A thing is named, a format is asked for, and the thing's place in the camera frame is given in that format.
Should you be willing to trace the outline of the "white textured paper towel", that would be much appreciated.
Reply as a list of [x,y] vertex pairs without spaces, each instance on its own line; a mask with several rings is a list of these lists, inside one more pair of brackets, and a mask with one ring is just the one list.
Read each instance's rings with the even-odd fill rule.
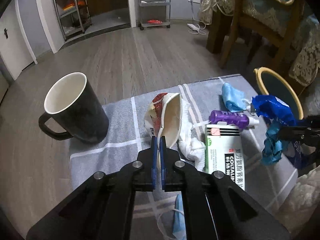
[[191,136],[193,125],[189,121],[190,103],[181,99],[182,102],[182,117],[181,130],[178,137],[178,146],[183,156],[194,162],[198,171],[203,171],[205,167],[205,149],[206,146],[196,137]]

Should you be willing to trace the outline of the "teal wrapper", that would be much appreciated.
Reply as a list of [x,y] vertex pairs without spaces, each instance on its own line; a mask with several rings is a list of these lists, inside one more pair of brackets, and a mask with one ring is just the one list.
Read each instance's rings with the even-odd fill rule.
[[281,123],[273,120],[265,133],[266,139],[264,140],[261,163],[266,166],[273,165],[280,161],[282,152],[288,149],[290,142],[278,138],[278,132],[281,128]]

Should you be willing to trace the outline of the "blue and white plastic bag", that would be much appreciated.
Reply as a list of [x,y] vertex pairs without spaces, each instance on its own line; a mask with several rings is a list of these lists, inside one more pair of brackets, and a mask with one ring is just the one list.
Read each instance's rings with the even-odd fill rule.
[[[273,95],[258,95],[252,99],[252,105],[257,116],[271,121],[276,120],[281,123],[282,127],[300,126],[300,120],[294,117],[291,108]],[[313,163],[319,164],[319,148],[301,144],[299,141],[290,141],[290,144],[294,148],[294,154],[288,154],[287,158],[295,168],[302,170]]]

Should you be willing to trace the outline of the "light blue face mask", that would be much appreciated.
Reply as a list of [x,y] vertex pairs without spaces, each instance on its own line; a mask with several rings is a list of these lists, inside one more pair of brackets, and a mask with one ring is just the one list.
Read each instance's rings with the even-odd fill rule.
[[174,213],[174,220],[172,226],[172,237],[167,234],[167,230],[163,225],[160,225],[162,222],[162,216],[166,211],[160,213],[157,216],[156,222],[157,227],[161,234],[163,235],[164,239],[179,239],[179,240],[186,240],[186,226],[185,226],[185,218],[184,218],[184,209],[182,203],[182,195],[178,194],[175,200],[175,206],[173,209],[170,209]]
[[227,82],[222,86],[222,99],[229,112],[240,113],[247,111],[250,115],[255,116],[252,100],[243,91],[234,88]]

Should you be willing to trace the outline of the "red and white snack wrapper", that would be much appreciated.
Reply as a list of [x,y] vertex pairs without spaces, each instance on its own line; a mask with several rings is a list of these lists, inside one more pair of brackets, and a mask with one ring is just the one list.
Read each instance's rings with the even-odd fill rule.
[[150,102],[144,116],[144,125],[159,145],[165,137],[166,145],[172,148],[178,141],[182,125],[182,98],[180,93],[160,93]]

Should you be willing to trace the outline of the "teal trash bin yellow rim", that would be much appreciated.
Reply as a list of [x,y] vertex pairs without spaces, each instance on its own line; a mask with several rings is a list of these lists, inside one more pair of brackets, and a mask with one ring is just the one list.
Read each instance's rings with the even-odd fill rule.
[[297,94],[283,77],[267,67],[255,68],[253,72],[261,94],[276,96],[289,105],[296,119],[304,118],[303,108]]

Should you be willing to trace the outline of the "white green medicine box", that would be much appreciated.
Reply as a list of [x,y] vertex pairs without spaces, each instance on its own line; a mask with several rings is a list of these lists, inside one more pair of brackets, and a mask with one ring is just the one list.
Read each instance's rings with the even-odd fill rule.
[[205,140],[205,172],[221,171],[244,190],[245,161],[238,127],[207,124]]

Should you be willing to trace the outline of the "purple tube with white cap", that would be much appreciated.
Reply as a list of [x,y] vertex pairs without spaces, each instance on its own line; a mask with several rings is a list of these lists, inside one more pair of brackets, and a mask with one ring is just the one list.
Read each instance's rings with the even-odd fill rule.
[[232,113],[218,110],[213,110],[211,112],[209,121],[211,124],[226,122],[228,125],[237,126],[239,129],[245,129],[247,127],[253,127],[259,124],[259,120],[243,113]]

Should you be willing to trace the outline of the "grey checked table cloth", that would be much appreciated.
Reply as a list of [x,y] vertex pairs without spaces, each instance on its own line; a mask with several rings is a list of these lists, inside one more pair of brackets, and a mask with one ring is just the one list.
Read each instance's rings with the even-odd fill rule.
[[[239,74],[214,77],[209,80],[178,85],[168,88],[169,93],[180,93],[181,98],[190,103],[189,121],[193,125],[192,137],[205,142],[204,130],[213,110],[224,109],[221,99],[223,84],[227,82],[243,91],[250,99],[256,95],[252,86]],[[119,171],[124,165],[134,161],[139,151],[148,148],[151,137],[144,126],[144,115],[156,92],[134,96],[104,106],[110,124],[106,138],[97,145],[70,141],[72,187],[77,188],[97,171],[106,174]],[[245,190],[267,211],[274,214],[283,204],[295,186],[298,172],[286,159],[282,158],[272,166],[260,162],[267,127],[263,120],[257,126],[241,132],[245,161]],[[180,154],[178,141],[173,146]],[[151,193],[139,192],[135,198],[131,239],[164,239],[157,227],[157,216],[162,216],[167,234],[172,237],[174,213],[178,192],[164,192],[156,187]]]

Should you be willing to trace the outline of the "beige fluffy cushion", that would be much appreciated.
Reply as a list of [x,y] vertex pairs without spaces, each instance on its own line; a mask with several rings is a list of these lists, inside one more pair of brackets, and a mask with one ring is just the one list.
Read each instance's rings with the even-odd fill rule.
[[276,219],[292,236],[296,236],[306,226],[319,204],[319,182],[319,167],[300,176],[276,213]]

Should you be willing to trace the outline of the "black mug white inside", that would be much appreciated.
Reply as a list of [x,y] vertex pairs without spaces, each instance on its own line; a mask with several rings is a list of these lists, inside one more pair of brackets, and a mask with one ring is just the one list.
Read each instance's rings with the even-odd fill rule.
[[39,128],[55,140],[75,138],[83,143],[104,140],[109,119],[87,76],[74,72],[59,79],[44,100]]

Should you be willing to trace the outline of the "wooden chair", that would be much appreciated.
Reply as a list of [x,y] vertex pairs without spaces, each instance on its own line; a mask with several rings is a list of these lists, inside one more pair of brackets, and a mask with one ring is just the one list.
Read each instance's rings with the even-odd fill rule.
[[202,0],[199,17],[210,26],[206,48],[213,54],[221,53],[220,65],[228,60],[237,38],[248,44],[256,33],[247,62],[251,62],[262,39],[274,46],[272,70],[281,67],[302,20],[304,0]]

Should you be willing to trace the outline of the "lace patterned tablecloth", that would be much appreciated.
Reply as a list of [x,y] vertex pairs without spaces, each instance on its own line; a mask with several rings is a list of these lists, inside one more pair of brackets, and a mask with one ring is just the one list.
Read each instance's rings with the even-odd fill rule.
[[[243,12],[284,37],[289,27],[289,18],[295,1],[244,0]],[[199,18],[205,24],[211,24],[215,12],[232,17],[234,8],[235,0],[202,0]],[[289,70],[289,77],[300,85],[308,87],[319,74],[319,21],[308,4],[303,5],[301,17],[291,43],[298,51],[298,55]]]

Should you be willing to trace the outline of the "white power strip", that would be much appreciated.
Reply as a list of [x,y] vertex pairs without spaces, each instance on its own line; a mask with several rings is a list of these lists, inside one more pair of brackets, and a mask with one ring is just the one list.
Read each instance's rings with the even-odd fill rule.
[[199,24],[187,23],[187,27],[189,28],[188,32],[193,35],[206,35],[204,29],[200,28]]

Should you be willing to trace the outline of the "grey rolling storage cart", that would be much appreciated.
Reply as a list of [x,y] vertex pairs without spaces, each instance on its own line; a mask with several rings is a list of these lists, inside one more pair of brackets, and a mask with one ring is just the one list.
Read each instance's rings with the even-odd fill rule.
[[153,27],[170,29],[171,0],[138,0],[138,5],[140,30]]

